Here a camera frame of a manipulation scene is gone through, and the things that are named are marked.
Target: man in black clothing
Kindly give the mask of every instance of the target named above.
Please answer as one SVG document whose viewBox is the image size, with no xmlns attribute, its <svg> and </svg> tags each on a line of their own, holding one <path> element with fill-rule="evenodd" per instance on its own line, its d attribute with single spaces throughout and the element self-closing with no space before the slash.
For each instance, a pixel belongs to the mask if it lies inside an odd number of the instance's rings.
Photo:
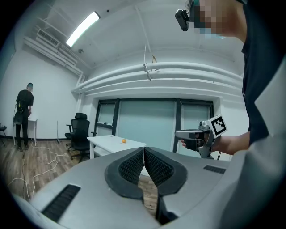
<svg viewBox="0 0 286 229">
<path fill-rule="evenodd" d="M 19 92 L 17 96 L 17 104 L 20 104 L 22 107 L 21 109 L 21 115 L 22 115 L 22 128 L 23 128 L 23 137 L 24 137 L 24 150 L 28 150 L 28 117 L 31 114 L 32 105 L 34 102 L 34 96 L 32 95 L 31 91 L 33 90 L 33 84 L 29 83 L 27 85 L 26 90 L 22 90 Z M 18 141 L 18 150 L 20 152 L 23 151 L 21 146 L 21 138 L 20 138 L 20 131 L 21 131 L 21 125 L 16 125 L 16 138 Z"/>
<path fill-rule="evenodd" d="M 214 34 L 236 37 L 244 43 L 244 78 L 242 94 L 249 116 L 248 132 L 240 136 L 222 136 L 212 150 L 233 155 L 269 135 L 266 124 L 258 111 L 255 101 L 272 80 L 282 59 L 284 50 L 279 47 L 279 31 L 270 25 L 271 10 L 277 10 L 277 5 L 269 4 L 269 9 L 257 9 L 254 1 L 238 0 L 194 0 L 195 12 L 200 21 L 205 23 Z"/>
</svg>

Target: hand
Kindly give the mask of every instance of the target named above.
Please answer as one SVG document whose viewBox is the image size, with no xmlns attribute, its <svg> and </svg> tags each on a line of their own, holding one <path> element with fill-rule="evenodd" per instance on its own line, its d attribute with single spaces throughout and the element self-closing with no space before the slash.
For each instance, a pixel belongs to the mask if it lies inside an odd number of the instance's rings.
<svg viewBox="0 0 286 229">
<path fill-rule="evenodd" d="M 207 142 L 207 140 L 209 139 L 209 134 L 205 134 L 204 135 L 204 141 Z M 220 138 L 218 138 L 214 144 L 212 145 L 211 151 L 219 151 L 219 142 L 220 142 Z M 185 141 L 183 139 L 181 139 L 181 143 L 184 147 L 186 147 Z"/>
</svg>

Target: fluorescent light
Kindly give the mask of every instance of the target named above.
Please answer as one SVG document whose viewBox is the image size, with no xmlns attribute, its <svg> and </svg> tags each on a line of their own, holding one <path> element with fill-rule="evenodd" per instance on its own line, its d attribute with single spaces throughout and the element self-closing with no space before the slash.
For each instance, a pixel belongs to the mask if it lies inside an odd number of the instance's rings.
<svg viewBox="0 0 286 229">
<path fill-rule="evenodd" d="M 67 45 L 72 47 L 77 39 L 85 32 L 85 30 L 87 30 L 99 18 L 100 17 L 96 12 L 92 12 L 72 33 L 70 38 L 67 40 Z"/>
</svg>

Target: black office chair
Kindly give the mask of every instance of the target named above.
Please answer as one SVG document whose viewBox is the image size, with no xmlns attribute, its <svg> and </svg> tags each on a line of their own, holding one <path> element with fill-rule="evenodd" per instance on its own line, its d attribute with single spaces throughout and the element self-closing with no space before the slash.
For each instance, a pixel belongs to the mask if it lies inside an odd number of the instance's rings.
<svg viewBox="0 0 286 229">
<path fill-rule="evenodd" d="M 80 157 L 80 163 L 85 156 L 89 156 L 89 152 L 86 152 L 89 150 L 89 140 L 87 139 L 89 121 L 87 120 L 87 115 L 76 113 L 75 119 L 71 120 L 71 126 L 73 129 L 73 132 L 71 132 L 71 144 L 75 150 L 80 152 L 71 156 L 71 159 Z"/>
<path fill-rule="evenodd" d="M 2 126 L 1 123 L 0 123 L 0 131 L 3 131 L 3 133 L 4 133 L 5 136 L 6 136 L 6 134 L 5 134 L 5 130 L 6 130 L 6 129 L 7 129 L 7 127 L 6 127 L 6 126 Z"/>
<path fill-rule="evenodd" d="M 69 127 L 70 132 L 69 133 L 65 133 L 64 135 L 66 136 L 66 138 L 68 140 L 71 140 L 72 139 L 72 136 L 71 136 L 72 125 L 67 124 L 67 126 Z M 72 144 L 71 143 L 66 143 L 66 147 L 68 147 L 69 145 L 70 145 L 70 148 L 72 148 Z"/>
</svg>

